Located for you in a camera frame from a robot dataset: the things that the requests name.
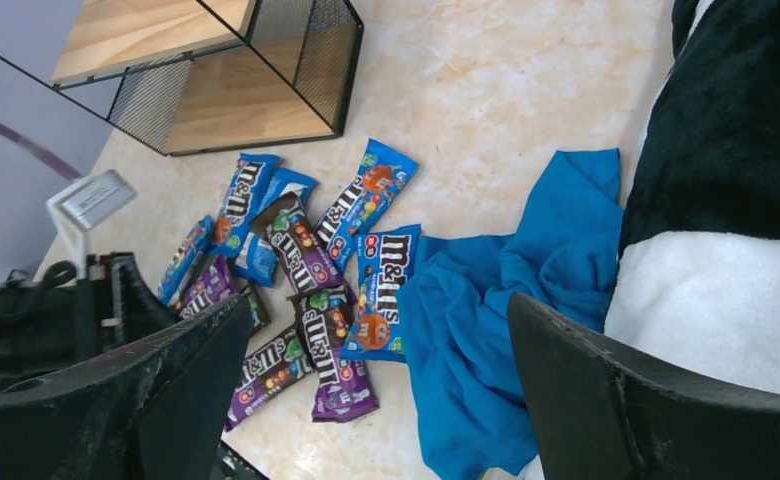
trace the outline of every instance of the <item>black fabric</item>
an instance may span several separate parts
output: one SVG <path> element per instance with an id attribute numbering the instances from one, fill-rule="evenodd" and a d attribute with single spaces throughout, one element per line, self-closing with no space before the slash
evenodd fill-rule
<path id="1" fill-rule="evenodd" d="M 673 5 L 673 56 L 679 57 L 687 41 L 690 26 L 696 18 L 696 6 L 699 0 L 676 0 Z"/>
<path id="2" fill-rule="evenodd" d="M 717 0 L 676 60 L 620 254 L 666 231 L 780 239 L 780 0 Z"/>
<path id="3" fill-rule="evenodd" d="M 780 395 L 664 362 L 522 293 L 508 324 L 547 480 L 780 479 Z"/>

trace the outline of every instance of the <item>purple stripe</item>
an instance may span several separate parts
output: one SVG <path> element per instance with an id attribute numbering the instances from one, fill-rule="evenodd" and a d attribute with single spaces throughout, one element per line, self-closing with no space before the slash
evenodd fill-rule
<path id="1" fill-rule="evenodd" d="M 1 123 L 0 135 L 27 150 L 43 165 L 54 170 L 55 173 L 65 178 L 66 180 L 75 180 L 77 178 L 83 177 L 83 175 L 81 175 L 71 165 L 64 162 L 62 158 L 58 157 L 47 148 Z"/>

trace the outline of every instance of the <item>gray wall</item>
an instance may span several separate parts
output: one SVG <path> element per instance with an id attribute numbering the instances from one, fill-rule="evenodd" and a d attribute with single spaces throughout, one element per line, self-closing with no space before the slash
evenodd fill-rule
<path id="1" fill-rule="evenodd" d="M 1 0 L 0 54 L 47 80 L 80 5 L 81 0 Z M 74 95 L 105 113 L 116 87 L 116 82 L 105 82 Z M 0 122 L 84 174 L 112 130 L 1 61 Z M 0 137 L 0 282 L 11 269 L 36 270 L 55 236 L 45 201 L 68 183 Z"/>

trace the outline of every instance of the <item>black and white blanket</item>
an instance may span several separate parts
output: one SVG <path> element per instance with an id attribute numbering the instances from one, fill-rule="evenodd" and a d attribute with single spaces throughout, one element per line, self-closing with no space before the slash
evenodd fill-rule
<path id="1" fill-rule="evenodd" d="M 679 0 L 605 333 L 780 393 L 780 0 Z"/>

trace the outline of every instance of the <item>beige marble surface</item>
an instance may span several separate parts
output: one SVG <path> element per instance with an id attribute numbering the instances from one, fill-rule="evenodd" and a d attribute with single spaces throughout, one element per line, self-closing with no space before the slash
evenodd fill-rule
<path id="1" fill-rule="evenodd" d="M 635 146 L 671 63 L 672 0 L 353 3 L 366 35 L 345 137 L 263 149 L 321 182 L 313 218 L 351 179 L 368 137 L 421 162 L 377 230 L 421 222 L 436 236 L 510 232 L 556 149 L 619 146 L 630 185 Z M 95 171 L 117 169 L 139 197 L 93 232 L 93 250 L 135 252 L 156 285 L 188 229 L 219 208 L 235 159 L 163 158 L 114 133 Z M 64 257 L 55 241 L 46 261 Z M 250 349 L 293 321 L 287 292 L 263 292 L 275 321 Z M 226 439 L 273 479 L 433 478 L 406 367 L 369 369 L 382 408 L 368 417 L 312 424 L 316 379 L 308 378 Z"/>

